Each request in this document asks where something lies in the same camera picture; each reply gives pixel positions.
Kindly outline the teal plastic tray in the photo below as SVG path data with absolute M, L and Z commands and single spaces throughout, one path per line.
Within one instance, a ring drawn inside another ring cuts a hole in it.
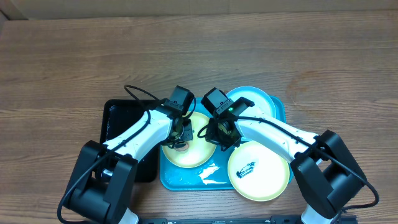
M 219 146 L 202 165 L 182 168 L 171 163 L 160 150 L 160 181 L 169 190 L 232 190 L 228 177 L 228 160 L 234 149 L 222 151 Z

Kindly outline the black plastic tray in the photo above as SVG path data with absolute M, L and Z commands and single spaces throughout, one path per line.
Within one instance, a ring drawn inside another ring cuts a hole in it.
M 104 105 L 100 143 L 115 138 L 136 123 L 144 114 L 136 100 L 108 100 Z M 157 177 L 160 146 L 156 145 L 138 163 L 135 182 L 152 182 Z

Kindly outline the dark sponge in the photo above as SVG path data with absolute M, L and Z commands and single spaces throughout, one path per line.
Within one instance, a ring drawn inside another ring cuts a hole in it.
M 189 148 L 188 142 L 178 142 L 174 144 L 174 149 L 176 151 L 186 151 Z

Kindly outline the light blue plate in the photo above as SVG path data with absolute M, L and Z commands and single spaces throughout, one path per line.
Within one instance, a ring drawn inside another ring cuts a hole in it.
M 240 97 L 247 98 L 254 102 L 254 104 L 269 116 L 277 118 L 278 112 L 275 103 L 271 97 L 263 90 L 253 86 L 241 86 L 229 91 L 226 96 L 233 101 Z

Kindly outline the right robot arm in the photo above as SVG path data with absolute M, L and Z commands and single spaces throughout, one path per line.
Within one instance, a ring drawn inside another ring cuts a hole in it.
M 225 95 L 206 96 L 202 105 L 212 115 L 204 138 L 223 149 L 242 138 L 262 144 L 291 166 L 307 207 L 302 223 L 333 223 L 367 178 L 340 136 L 326 130 L 317 135 L 268 115 L 255 102 Z

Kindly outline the yellow-green plate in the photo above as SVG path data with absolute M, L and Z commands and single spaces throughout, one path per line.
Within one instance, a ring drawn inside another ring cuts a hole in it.
M 186 150 L 178 151 L 167 146 L 162 146 L 166 158 L 174 165 L 182 168 L 193 168 L 204 164 L 215 152 L 216 146 L 198 138 L 197 132 L 208 124 L 209 117 L 202 113 L 194 112 L 190 117 L 193 128 L 193 139 L 187 141 Z
M 287 161 L 255 141 L 237 147 L 228 160 L 228 177 L 243 197 L 266 202 L 277 198 L 290 180 Z

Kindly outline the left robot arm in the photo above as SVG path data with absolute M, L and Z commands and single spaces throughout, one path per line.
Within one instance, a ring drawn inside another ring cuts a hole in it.
M 81 149 L 57 217 L 67 208 L 85 218 L 85 223 L 138 223 L 130 208 L 138 163 L 158 144 L 173 144 L 186 128 L 191 103 L 160 100 L 119 136 L 103 144 L 88 141 Z

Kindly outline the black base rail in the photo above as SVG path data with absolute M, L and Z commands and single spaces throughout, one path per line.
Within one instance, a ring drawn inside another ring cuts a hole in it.
M 180 219 L 140 218 L 138 224 L 299 224 L 299 215 L 276 215 L 269 218 L 232 218 L 232 219 Z

